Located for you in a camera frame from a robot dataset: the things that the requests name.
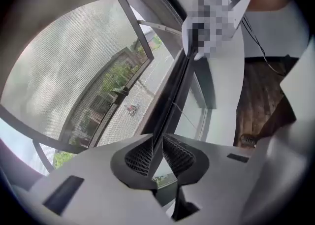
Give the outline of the open glass window sash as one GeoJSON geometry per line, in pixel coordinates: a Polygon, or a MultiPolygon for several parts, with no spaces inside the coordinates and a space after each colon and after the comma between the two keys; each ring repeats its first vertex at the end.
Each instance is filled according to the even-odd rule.
{"type": "Polygon", "coordinates": [[[13,0],[0,22],[0,120],[72,153],[136,134],[174,55],[130,0],[13,0]]]}

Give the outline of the black framed open window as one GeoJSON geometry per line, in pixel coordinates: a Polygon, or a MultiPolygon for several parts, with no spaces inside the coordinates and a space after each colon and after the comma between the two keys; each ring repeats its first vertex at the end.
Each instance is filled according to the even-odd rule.
{"type": "Polygon", "coordinates": [[[175,185],[176,177],[163,156],[162,137],[167,133],[198,141],[206,139],[213,84],[205,80],[211,77],[206,60],[189,60],[182,49],[176,51],[173,61],[160,62],[158,68],[164,77],[151,103],[145,104],[143,96],[135,98],[134,101],[141,104],[136,118],[123,114],[122,120],[104,133],[101,143],[114,154],[121,147],[115,142],[152,134],[154,157],[149,177],[158,180],[158,188],[169,188],[175,185]]]}

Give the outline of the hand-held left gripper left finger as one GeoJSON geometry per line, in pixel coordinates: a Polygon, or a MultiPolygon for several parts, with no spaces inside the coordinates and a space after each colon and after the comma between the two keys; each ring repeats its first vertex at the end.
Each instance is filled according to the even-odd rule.
{"type": "Polygon", "coordinates": [[[156,190],[157,183],[149,177],[154,157],[153,135],[133,136],[114,144],[121,145],[110,161],[116,178],[131,189],[156,190]]]}

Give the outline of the person's grey shoe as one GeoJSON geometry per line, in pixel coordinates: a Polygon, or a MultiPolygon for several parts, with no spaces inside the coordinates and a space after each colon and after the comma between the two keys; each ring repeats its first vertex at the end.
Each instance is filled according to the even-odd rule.
{"type": "Polygon", "coordinates": [[[240,137],[240,142],[246,145],[255,145],[256,144],[256,137],[251,134],[242,134],[240,137]]]}

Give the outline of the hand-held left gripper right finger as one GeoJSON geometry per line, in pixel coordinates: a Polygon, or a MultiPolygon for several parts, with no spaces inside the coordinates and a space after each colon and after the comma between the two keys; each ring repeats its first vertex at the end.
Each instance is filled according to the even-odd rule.
{"type": "Polygon", "coordinates": [[[197,183],[209,168],[209,159],[199,144],[203,142],[176,134],[162,137],[163,156],[179,185],[197,183]]]}

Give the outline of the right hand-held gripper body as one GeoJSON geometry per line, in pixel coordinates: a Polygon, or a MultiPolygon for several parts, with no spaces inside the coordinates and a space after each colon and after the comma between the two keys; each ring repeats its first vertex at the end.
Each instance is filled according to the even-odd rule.
{"type": "Polygon", "coordinates": [[[251,0],[192,0],[182,24],[185,55],[210,58],[236,33],[251,0]]]}

